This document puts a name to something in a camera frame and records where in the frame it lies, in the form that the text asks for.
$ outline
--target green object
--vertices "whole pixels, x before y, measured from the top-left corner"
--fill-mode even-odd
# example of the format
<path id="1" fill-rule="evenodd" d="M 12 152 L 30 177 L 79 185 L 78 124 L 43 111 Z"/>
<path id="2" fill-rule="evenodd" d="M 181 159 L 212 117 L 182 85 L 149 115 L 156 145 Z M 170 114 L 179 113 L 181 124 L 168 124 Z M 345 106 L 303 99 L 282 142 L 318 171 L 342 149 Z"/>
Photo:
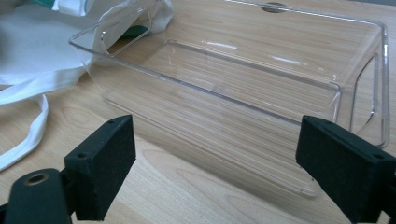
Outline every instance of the green object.
<path id="1" fill-rule="evenodd" d="M 31 0 L 31 1 L 50 9 L 52 9 L 53 4 L 55 3 L 55 0 Z"/>
<path id="2" fill-rule="evenodd" d="M 128 30 L 125 31 L 125 33 L 120 37 L 120 39 L 137 38 L 143 33 L 145 33 L 148 29 L 149 28 L 142 25 L 131 26 Z"/>

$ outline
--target clear plastic box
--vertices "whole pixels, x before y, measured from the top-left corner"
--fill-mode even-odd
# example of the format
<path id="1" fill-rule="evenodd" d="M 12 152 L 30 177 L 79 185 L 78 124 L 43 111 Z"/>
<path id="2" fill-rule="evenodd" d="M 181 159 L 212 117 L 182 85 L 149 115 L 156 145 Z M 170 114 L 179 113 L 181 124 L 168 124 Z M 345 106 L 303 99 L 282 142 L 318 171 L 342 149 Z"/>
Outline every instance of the clear plastic box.
<path id="1" fill-rule="evenodd" d="M 158 34 L 147 27 L 110 46 L 106 36 L 120 20 L 71 38 L 111 104 L 199 146 L 203 157 L 308 195 L 318 185 L 295 162 L 302 115 L 387 144 L 387 33 L 380 22 L 245 1 L 174 5 L 175 17 Z M 133 10 L 125 17 L 149 16 L 147 8 Z"/>

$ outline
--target white fabric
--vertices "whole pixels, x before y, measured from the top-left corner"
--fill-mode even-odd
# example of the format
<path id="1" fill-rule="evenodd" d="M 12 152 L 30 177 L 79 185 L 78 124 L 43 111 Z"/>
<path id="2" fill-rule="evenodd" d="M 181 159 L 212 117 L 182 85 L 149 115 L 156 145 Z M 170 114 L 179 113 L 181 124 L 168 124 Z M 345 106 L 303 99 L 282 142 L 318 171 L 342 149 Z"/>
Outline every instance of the white fabric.
<path id="1" fill-rule="evenodd" d="M 58 0 L 57 6 L 62 12 L 73 7 L 70 4 L 76 1 Z M 151 9 L 150 13 L 154 15 L 154 24 L 158 23 L 154 25 L 156 32 L 165 28 L 173 13 L 170 0 L 96 1 L 85 17 L 62 14 L 29 2 L 18 5 L 20 2 L 14 0 L 7 7 L 6 3 L 0 0 L 0 90 L 6 87 L 0 91 L 0 109 L 31 99 L 40 105 L 42 112 L 31 124 L 26 139 L 0 155 L 0 171 L 28 154 L 40 142 L 49 113 L 43 93 L 75 85 L 85 73 L 77 54 L 68 45 L 69 37 L 98 21 L 119 16 L 121 9 L 132 4 L 140 7 L 154 4 L 155 10 Z M 115 42 L 124 31 L 114 30 L 110 41 Z"/>

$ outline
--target wooden table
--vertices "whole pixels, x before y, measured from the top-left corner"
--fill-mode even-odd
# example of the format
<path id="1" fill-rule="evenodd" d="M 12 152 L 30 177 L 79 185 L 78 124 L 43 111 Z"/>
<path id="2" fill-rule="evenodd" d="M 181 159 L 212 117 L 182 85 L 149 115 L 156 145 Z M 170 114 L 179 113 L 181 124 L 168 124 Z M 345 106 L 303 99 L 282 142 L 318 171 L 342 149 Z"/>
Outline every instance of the wooden table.
<path id="1" fill-rule="evenodd" d="M 368 18 L 389 28 L 390 142 L 396 156 L 396 7 L 341 0 L 283 0 L 283 4 Z M 43 168 L 64 167 L 63 158 L 103 122 L 125 112 L 106 104 L 85 75 L 77 86 L 48 94 L 49 118 L 38 148 L 0 173 L 0 204 L 6 203 L 12 183 Z M 0 152 L 17 145 L 39 113 L 33 102 L 0 108 Z M 210 168 L 196 167 L 171 154 L 170 134 L 135 118 L 137 161 L 106 216 L 105 223 L 348 223 L 326 196 L 303 199 L 276 186 L 252 192 Z M 386 215 L 380 222 L 386 223 Z"/>

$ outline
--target white strap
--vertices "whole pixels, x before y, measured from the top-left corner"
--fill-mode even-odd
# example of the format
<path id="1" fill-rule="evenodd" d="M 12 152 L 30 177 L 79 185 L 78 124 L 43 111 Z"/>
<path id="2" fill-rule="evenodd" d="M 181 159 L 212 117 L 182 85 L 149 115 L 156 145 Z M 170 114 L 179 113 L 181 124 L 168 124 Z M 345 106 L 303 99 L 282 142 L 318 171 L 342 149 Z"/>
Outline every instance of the white strap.
<path id="1" fill-rule="evenodd" d="M 81 66 L 80 68 L 40 74 L 39 77 L 35 74 L 34 79 L 29 79 L 30 74 L 18 75 L 18 78 L 13 78 L 11 75 L 0 75 L 0 85 L 12 85 L 0 91 L 0 106 L 32 99 L 40 105 L 42 111 L 32 122 L 27 137 L 14 148 L 0 155 L 0 171 L 28 154 L 40 142 L 49 113 L 48 101 L 43 93 L 75 85 L 84 72 L 85 70 Z"/>

